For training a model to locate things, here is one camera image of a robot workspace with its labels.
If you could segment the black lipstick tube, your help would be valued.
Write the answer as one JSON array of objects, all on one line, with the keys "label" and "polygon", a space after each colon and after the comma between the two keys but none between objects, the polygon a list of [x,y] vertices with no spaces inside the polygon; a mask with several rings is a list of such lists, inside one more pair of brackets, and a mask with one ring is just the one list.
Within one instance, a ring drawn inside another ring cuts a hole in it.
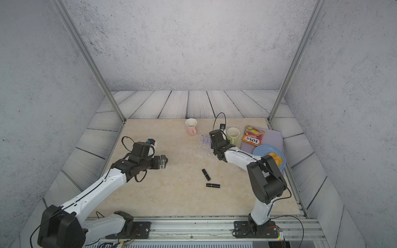
[{"label": "black lipstick tube", "polygon": [[204,174],[204,176],[207,179],[207,181],[211,181],[211,177],[208,175],[206,169],[202,169],[202,173]]}]

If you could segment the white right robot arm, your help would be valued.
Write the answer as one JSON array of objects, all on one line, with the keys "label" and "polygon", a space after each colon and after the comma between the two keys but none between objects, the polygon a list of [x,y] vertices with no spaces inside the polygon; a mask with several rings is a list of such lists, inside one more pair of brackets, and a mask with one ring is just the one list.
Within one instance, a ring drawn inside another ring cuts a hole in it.
[{"label": "white right robot arm", "polygon": [[226,163],[237,165],[248,173],[252,191],[256,197],[249,223],[254,231],[270,226],[270,212],[275,201],[288,189],[275,159],[270,155],[263,157],[247,154],[235,147],[220,129],[209,133],[214,155]]}]

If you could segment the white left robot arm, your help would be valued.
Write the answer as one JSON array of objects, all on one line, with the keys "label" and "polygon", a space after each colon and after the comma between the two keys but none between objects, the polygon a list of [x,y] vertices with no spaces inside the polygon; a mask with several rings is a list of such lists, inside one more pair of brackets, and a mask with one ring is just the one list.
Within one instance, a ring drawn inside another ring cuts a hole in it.
[{"label": "white left robot arm", "polygon": [[157,156],[155,148],[153,139],[134,143],[129,153],[114,162],[104,176],[82,193],[61,206],[50,205],[36,228],[37,244],[42,248],[82,248],[102,238],[133,239],[138,234],[133,216],[124,211],[116,211],[93,223],[86,219],[118,188],[131,179],[138,182],[140,172],[166,167],[168,158]]}]

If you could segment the clear acrylic lipstick organizer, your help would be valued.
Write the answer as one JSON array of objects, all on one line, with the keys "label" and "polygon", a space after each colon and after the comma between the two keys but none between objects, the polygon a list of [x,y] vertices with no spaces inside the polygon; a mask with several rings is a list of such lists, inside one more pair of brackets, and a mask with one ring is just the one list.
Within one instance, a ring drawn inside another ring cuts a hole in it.
[{"label": "clear acrylic lipstick organizer", "polygon": [[200,145],[200,142],[198,144],[198,156],[200,158],[204,158],[204,159],[213,159],[216,160],[217,157],[214,155],[214,151],[212,149],[212,142],[210,146],[205,145]]}]

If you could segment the light green ceramic mug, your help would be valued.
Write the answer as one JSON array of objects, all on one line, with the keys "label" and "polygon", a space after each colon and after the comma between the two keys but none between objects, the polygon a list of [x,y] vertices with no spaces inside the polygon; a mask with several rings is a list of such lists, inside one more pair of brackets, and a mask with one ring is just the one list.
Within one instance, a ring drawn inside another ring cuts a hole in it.
[{"label": "light green ceramic mug", "polygon": [[240,130],[235,127],[228,128],[228,130],[226,132],[226,136],[227,136],[228,140],[230,141],[230,143],[232,145],[236,146],[237,142],[239,140]]}]

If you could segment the Fox's fruits candy bag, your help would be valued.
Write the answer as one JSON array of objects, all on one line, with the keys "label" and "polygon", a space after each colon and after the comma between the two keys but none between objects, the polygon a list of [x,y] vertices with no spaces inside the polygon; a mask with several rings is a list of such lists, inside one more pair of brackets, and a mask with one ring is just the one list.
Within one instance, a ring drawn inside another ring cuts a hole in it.
[{"label": "Fox's fruits candy bag", "polygon": [[259,146],[262,144],[264,134],[265,131],[247,125],[242,141],[253,146]]}]

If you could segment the pink ceramic mug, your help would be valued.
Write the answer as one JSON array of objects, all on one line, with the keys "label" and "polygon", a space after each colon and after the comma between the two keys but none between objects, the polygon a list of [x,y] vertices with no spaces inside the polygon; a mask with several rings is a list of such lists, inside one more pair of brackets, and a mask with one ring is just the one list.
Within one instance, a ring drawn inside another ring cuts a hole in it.
[{"label": "pink ceramic mug", "polygon": [[196,130],[196,125],[197,125],[197,120],[194,118],[189,118],[185,121],[185,125],[186,125],[186,130],[187,133],[190,136],[195,136],[197,134],[197,130]]}]

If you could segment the light blue plate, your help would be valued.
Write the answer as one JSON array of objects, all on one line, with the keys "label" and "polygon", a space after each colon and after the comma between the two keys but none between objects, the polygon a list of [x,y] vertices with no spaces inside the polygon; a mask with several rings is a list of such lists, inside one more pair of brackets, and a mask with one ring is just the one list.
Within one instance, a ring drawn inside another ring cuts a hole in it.
[{"label": "light blue plate", "polygon": [[282,153],[279,149],[277,149],[271,145],[263,144],[263,145],[257,146],[253,150],[253,154],[255,156],[260,156],[260,157],[268,155],[269,153],[276,153],[277,155],[282,157],[283,163],[280,166],[278,166],[278,168],[280,169],[280,171],[283,171],[285,168],[285,164],[286,164],[286,158],[285,158],[284,153]]}]

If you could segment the yellow braided bread bun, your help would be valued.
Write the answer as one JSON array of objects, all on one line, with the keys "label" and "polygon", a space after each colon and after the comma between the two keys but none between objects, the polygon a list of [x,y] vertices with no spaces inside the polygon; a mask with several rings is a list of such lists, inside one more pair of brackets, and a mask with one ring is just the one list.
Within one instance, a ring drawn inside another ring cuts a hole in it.
[{"label": "yellow braided bread bun", "polygon": [[274,159],[274,161],[277,164],[277,166],[280,166],[283,163],[282,157],[280,157],[276,153],[269,153],[268,155],[271,156]]}]

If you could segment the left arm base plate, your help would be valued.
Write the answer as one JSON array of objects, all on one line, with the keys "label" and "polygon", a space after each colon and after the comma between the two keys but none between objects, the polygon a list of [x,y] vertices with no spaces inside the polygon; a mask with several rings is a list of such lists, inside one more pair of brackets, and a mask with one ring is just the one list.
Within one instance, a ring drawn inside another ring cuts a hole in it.
[{"label": "left arm base plate", "polygon": [[105,239],[148,239],[151,224],[151,222],[126,222],[119,233],[108,235]]}]

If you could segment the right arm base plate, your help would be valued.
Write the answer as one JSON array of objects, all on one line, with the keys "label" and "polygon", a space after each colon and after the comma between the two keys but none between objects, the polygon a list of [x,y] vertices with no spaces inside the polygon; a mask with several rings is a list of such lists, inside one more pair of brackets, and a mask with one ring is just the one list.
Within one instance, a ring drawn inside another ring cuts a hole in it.
[{"label": "right arm base plate", "polygon": [[235,238],[280,239],[279,227],[272,220],[257,225],[254,221],[235,221],[232,235]]}]

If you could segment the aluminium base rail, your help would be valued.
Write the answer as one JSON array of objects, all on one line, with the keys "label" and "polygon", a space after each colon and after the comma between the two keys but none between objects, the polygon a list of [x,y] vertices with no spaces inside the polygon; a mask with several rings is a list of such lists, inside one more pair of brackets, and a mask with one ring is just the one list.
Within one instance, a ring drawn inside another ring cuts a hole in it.
[{"label": "aluminium base rail", "polygon": [[[248,221],[245,217],[192,217],[163,218],[139,217],[135,222],[151,222],[148,239],[114,239],[121,246],[136,246],[138,242],[261,242],[263,246],[280,248],[327,248],[329,244],[318,220],[296,216],[275,217],[280,239],[235,238],[232,235],[235,221]],[[105,237],[88,240],[86,246],[98,247]]]}]

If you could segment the right aluminium frame post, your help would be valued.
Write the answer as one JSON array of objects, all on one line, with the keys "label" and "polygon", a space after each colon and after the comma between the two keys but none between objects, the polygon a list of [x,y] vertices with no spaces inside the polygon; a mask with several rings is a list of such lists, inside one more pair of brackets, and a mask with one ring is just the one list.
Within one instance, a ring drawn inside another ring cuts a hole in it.
[{"label": "right aluminium frame post", "polygon": [[324,10],[325,3],[326,3],[325,0],[318,0],[314,6],[314,9],[312,11],[311,17],[307,24],[307,27],[306,27],[306,29],[303,33],[303,36],[300,40],[299,46],[296,50],[296,53],[293,57],[292,63],[287,71],[284,81],[279,89],[279,93],[276,98],[275,104],[270,112],[270,116],[268,117],[269,123],[271,123],[272,120],[275,118],[277,111],[281,105],[282,99],[284,98],[284,96],[292,82],[293,76],[294,76],[294,74],[299,66],[299,63],[305,53],[305,49],[306,49],[307,45],[309,44],[310,38],[313,35],[316,24],[321,16],[322,11]]}]

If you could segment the aluminium frame post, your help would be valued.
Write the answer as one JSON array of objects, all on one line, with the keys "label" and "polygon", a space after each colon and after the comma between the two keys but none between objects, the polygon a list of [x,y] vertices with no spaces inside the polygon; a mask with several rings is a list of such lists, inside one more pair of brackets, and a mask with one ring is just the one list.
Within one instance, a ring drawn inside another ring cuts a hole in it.
[{"label": "aluminium frame post", "polygon": [[269,123],[271,123],[272,120],[275,118],[277,111],[281,105],[282,99],[284,98],[284,96],[292,82],[293,76],[294,76],[294,74],[299,66],[299,63],[305,53],[305,49],[306,49],[307,45],[309,44],[310,38],[313,35],[316,24],[321,16],[322,11],[324,10],[325,3],[326,3],[325,0],[318,0],[314,6],[314,9],[312,11],[311,17],[307,24],[307,27],[306,27],[306,29],[303,33],[303,36],[300,40],[299,46],[296,50],[296,53],[293,57],[292,63],[287,71],[284,81],[279,89],[279,93],[276,98],[275,104],[270,112],[270,116],[268,117]]},{"label": "aluminium frame post", "polygon": [[68,31],[69,35],[71,36],[73,42],[76,44],[77,48],[79,49],[81,55],[83,56],[84,61],[86,62],[87,66],[89,67],[90,71],[92,72],[96,82],[100,86],[101,90],[103,91],[104,95],[106,96],[107,100],[109,101],[111,107],[116,112],[118,118],[124,124],[126,122],[126,117],[122,113],[120,107],[118,106],[113,94],[109,90],[107,83],[104,80],[104,77],[100,73],[93,57],[91,56],[86,44],[84,43],[81,35],[79,34],[75,24],[73,23],[72,18],[70,17],[63,1],[61,0],[52,0],[51,1],[54,9],[58,13],[63,25],[65,26],[66,30]]}]

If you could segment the left aluminium frame post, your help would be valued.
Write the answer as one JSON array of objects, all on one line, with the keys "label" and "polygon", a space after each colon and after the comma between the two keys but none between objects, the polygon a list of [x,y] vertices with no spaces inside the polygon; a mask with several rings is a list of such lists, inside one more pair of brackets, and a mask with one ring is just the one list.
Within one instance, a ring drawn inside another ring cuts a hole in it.
[{"label": "left aluminium frame post", "polygon": [[109,101],[111,107],[116,112],[118,118],[124,124],[126,122],[126,117],[122,113],[120,107],[118,106],[113,94],[109,90],[107,83],[104,80],[104,77],[100,73],[93,57],[91,56],[86,44],[84,43],[81,35],[79,34],[75,24],[73,23],[72,18],[70,17],[63,1],[61,0],[52,0],[51,1],[54,9],[58,13],[63,25],[65,26],[66,30],[68,31],[69,35],[71,36],[73,42],[76,44],[77,48],[79,49],[81,55],[83,56],[84,61],[86,62],[87,66],[89,67],[90,71],[92,72],[96,82],[100,86],[101,90],[103,91],[104,95],[106,96],[107,100]]}]

